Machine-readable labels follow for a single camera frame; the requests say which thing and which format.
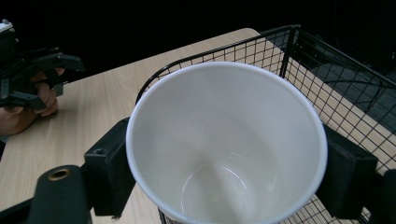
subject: black device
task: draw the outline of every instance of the black device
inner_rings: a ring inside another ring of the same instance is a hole
[[[23,106],[45,109],[46,105],[36,95],[34,83],[30,79],[37,72],[44,72],[49,86],[57,96],[63,94],[63,81],[55,68],[85,71],[81,59],[63,54],[60,48],[18,51],[18,38],[11,22],[0,23],[0,107]]]

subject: wire mesh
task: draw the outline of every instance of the wire mesh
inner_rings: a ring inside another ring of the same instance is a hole
[[[378,157],[380,174],[396,168],[396,84],[298,27],[275,29],[170,63],[145,83],[136,102],[180,68],[219,61],[252,64],[285,78],[307,97],[325,125]],[[175,223],[160,215],[163,223]],[[368,223],[369,217],[365,208],[359,220],[332,217],[314,195],[281,223]]]

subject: light wood surface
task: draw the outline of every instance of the light wood surface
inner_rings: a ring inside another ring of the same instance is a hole
[[[237,30],[64,85],[64,95],[58,97],[59,113],[9,137],[0,162],[0,211],[32,198],[37,179],[49,169],[81,166],[84,153],[113,125],[131,115],[138,91],[156,71],[257,34],[248,28]],[[120,219],[92,213],[92,222],[161,223],[157,207],[137,185]]]

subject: person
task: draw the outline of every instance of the person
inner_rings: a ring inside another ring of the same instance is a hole
[[[58,75],[64,73],[63,68],[55,68]],[[36,73],[30,81],[37,89],[37,95],[45,103],[47,108],[43,110],[33,110],[21,106],[15,107],[0,107],[0,137],[5,142],[7,137],[12,134],[17,134],[29,128],[38,116],[46,117],[58,111],[58,100],[56,98],[55,90],[50,89],[50,86],[45,82],[40,82],[47,79],[44,72]]]

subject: metal grid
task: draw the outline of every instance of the metal grid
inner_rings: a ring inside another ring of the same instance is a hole
[[[322,122],[379,159],[377,171],[396,168],[396,84],[298,27],[284,27],[166,65],[138,93],[136,102],[162,77],[206,62],[248,63],[292,83],[310,100]],[[163,223],[174,223],[160,211]],[[368,223],[332,217],[314,195],[281,223]]]

